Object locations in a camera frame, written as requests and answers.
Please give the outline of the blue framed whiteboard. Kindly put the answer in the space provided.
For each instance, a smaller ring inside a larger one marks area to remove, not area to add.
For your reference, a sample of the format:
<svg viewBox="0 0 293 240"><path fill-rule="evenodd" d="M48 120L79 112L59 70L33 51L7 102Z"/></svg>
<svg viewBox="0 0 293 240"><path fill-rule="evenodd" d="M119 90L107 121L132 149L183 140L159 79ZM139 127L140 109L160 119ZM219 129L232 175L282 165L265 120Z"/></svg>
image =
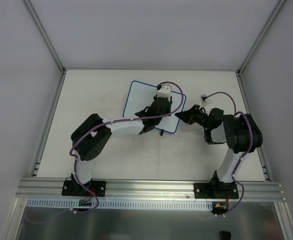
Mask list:
<svg viewBox="0 0 293 240"><path fill-rule="evenodd" d="M154 101L154 96L157 94L156 85L134 80L131 82L127 94L126 102L122 116L129 118L135 113L148 107ZM157 130L164 130L169 134L174 134L177 131L180 119L174 114L164 117L160 124L155 128Z"/></svg>

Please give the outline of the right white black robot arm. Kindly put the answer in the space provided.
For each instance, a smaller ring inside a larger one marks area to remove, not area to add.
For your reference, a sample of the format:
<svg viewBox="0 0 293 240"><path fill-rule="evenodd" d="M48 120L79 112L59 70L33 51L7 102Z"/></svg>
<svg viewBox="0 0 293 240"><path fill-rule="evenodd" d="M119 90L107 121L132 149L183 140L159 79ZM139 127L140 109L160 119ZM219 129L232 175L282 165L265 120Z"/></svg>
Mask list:
<svg viewBox="0 0 293 240"><path fill-rule="evenodd" d="M239 116L224 114L220 108L213 108L206 113L199 105L175 114L188 125L202 126L207 144L227 144L228 147L222 164L210 181L193 184L196 199L239 198L236 175L247 156L261 147L263 135L250 114L238 114Z"/></svg>

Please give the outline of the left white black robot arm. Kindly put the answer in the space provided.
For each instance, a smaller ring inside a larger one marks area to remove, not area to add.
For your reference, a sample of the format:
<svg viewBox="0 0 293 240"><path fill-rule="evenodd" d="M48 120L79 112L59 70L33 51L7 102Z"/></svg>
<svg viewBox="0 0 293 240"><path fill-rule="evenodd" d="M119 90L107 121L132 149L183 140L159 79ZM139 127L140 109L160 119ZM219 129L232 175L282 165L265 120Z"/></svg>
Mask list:
<svg viewBox="0 0 293 240"><path fill-rule="evenodd" d="M101 181L92 178L92 164L113 137L142 135L154 130L163 119L177 117L183 111L172 109L173 100L168 96L155 96L151 105L134 113L130 118L106 120L97 113L91 114L72 134L69 155L74 157L73 173L64 182L64 195L97 195Z"/></svg>

